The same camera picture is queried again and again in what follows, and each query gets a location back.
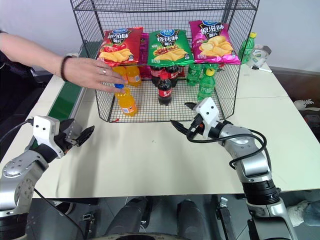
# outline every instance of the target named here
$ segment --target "table surface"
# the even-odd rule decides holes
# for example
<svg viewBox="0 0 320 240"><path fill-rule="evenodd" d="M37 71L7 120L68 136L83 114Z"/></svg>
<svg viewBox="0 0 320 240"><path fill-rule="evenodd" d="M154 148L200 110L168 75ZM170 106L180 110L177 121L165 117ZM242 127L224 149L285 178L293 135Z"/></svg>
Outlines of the table surface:
<svg viewBox="0 0 320 240"><path fill-rule="evenodd" d="M29 116L47 115L63 84L52 77ZM236 98L228 120L266 136L276 186L320 188L320 144L276 77L243 65ZM50 163L36 184L47 198L243 193L228 164L231 156L217 143L188 142L169 122L107 123L99 118L91 89L75 119L83 127L95 125L94 133ZM22 126L1 169L24 151L31 136L32 127Z"/></svg>

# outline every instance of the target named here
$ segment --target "human hand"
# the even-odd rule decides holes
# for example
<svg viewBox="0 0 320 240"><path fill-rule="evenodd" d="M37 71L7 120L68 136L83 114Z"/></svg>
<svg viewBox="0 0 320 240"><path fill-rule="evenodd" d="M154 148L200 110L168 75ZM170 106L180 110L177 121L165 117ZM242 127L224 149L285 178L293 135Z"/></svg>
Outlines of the human hand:
<svg viewBox="0 0 320 240"><path fill-rule="evenodd" d="M123 93L124 89L104 85L103 83L123 85L128 83L104 62L84 57L67 59L64 64L64 76L69 82L81 87L112 93Z"/></svg>

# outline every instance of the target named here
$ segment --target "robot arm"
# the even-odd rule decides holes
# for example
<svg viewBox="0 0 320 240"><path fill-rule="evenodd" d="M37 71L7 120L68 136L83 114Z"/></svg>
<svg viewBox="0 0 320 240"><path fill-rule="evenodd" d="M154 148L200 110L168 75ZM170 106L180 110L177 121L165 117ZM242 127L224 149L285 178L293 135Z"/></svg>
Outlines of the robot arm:
<svg viewBox="0 0 320 240"><path fill-rule="evenodd" d="M0 239L26 239L27 217L35 185L49 163L62 158L72 146L81 146L94 126L82 131L73 119L63 121L35 116L33 135L38 146L10 160L0 178Z"/></svg>
<svg viewBox="0 0 320 240"><path fill-rule="evenodd" d="M191 127L186 129L179 122L171 123L185 134L189 141L219 142L232 156L230 165L236 170L242 183L246 204L252 216L248 221L251 240L298 240L284 202L273 182L268 152L265 157L263 148L260 150L256 146L257 136L252 134L253 130L234 126L228 121L219 122L219 111L211 97L205 98L199 104L185 105L198 113ZM208 140L193 140L197 134ZM259 142L265 147L267 141L264 137L263 140Z"/></svg>

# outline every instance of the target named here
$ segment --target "blue bottle cap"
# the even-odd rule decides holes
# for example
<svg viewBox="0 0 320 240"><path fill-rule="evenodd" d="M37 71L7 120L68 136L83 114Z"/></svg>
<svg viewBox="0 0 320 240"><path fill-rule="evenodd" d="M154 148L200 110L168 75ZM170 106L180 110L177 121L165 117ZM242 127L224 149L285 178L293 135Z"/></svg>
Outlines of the blue bottle cap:
<svg viewBox="0 0 320 240"><path fill-rule="evenodd" d="M125 86L123 84L115 83L114 87L117 89L123 89Z"/></svg>

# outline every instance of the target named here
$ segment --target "wire shelf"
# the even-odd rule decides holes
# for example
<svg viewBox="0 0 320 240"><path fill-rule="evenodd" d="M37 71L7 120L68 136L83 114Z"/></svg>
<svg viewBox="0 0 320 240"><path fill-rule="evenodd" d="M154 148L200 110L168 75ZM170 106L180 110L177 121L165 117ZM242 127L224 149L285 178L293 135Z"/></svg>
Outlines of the wire shelf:
<svg viewBox="0 0 320 240"><path fill-rule="evenodd" d="M99 115L103 120L110 123L143 123L143 122L168 122L169 120L191 121L195 116L195 111L185 106L185 103L197 103L199 86L189 86L186 80L179 79L172 88L172 100L168 106L160 105L158 102L158 89L151 80L143 80L139 87L129 86L131 95L135 99L138 113L134 116L126 116L121 111L118 99L113 94L96 91ZM212 98L219 108L220 118L223 119L217 94L214 92Z"/></svg>
<svg viewBox="0 0 320 240"><path fill-rule="evenodd" d="M143 27L150 33L162 29L186 30L191 39L189 21L214 20L229 24L228 33L236 52L249 37L259 6L259 0L70 0L73 13L89 58L95 58L106 30ZM215 75L216 86L213 96L220 108L221 119L234 113L237 94L239 65L225 65ZM191 112L185 102L197 101L197 87L183 85L179 81L173 90L170 106L160 106L157 89L143 81L142 87L132 89L139 113L134 117L124 116L112 93L96 92L100 118L107 122L162 122L191 120Z"/></svg>

